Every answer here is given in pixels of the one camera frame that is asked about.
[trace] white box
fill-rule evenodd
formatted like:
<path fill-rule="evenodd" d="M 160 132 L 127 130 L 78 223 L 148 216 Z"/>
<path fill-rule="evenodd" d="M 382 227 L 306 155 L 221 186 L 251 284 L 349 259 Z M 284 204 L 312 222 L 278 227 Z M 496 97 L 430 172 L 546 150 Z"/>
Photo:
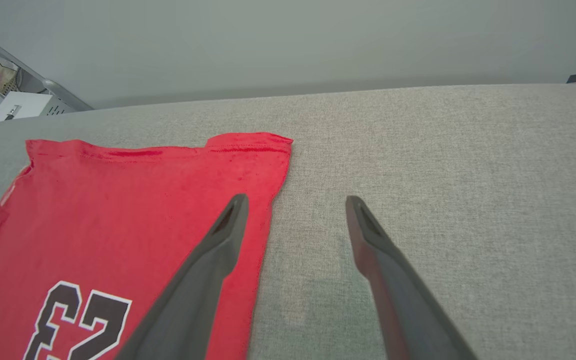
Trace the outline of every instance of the white box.
<path fill-rule="evenodd" d="M 10 91 L 0 104 L 0 122 L 35 116 L 55 116 L 74 110 L 54 95 Z"/>

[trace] gray fabric surface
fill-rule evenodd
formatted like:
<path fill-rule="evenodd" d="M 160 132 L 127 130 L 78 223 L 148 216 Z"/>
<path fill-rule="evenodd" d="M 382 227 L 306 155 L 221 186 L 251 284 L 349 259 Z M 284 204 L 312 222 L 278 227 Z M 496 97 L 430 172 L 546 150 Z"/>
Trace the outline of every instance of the gray fabric surface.
<path fill-rule="evenodd" d="M 0 196 L 24 140 L 203 146 L 295 139 L 250 359 L 381 359 L 345 197 L 361 196 L 482 359 L 576 359 L 576 85 L 405 88 L 124 107 L 0 123 Z"/>

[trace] gray wall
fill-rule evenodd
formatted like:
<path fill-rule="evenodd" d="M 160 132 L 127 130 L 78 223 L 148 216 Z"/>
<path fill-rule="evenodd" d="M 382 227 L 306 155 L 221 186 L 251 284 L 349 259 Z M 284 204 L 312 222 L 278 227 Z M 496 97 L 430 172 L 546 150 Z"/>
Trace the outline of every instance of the gray wall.
<path fill-rule="evenodd" d="M 569 0 L 0 0 L 0 46 L 96 108 L 562 83 Z"/>

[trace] red t-shirt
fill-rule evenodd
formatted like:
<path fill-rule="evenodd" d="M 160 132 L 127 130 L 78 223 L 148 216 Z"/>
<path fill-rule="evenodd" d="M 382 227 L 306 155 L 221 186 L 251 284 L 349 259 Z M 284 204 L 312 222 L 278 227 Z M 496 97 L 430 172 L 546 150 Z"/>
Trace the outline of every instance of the red t-shirt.
<path fill-rule="evenodd" d="M 245 193 L 246 232 L 206 355 L 244 359 L 292 142 L 269 133 L 223 134 L 203 148 L 28 140 L 30 166 L 0 201 L 0 359 L 113 358 Z"/>

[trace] number 23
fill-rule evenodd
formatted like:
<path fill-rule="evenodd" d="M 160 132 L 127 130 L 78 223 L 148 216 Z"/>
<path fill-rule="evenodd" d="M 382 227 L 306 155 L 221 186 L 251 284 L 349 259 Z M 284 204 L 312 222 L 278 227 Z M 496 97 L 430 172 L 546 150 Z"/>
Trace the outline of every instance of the number 23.
<path fill-rule="evenodd" d="M 80 328 L 93 331 L 96 323 L 103 324 L 102 330 L 93 333 L 76 344 L 68 353 L 68 360 L 94 360 L 119 344 L 126 316 L 132 301 L 98 290 L 90 291 L 84 313 L 79 321 Z M 61 320 L 75 324 L 82 304 L 80 286 L 59 281 L 48 290 L 48 295 L 34 325 L 34 333 L 23 355 L 23 360 L 36 360 L 41 349 L 53 350 L 59 325 L 53 323 L 55 309 L 63 309 Z"/>

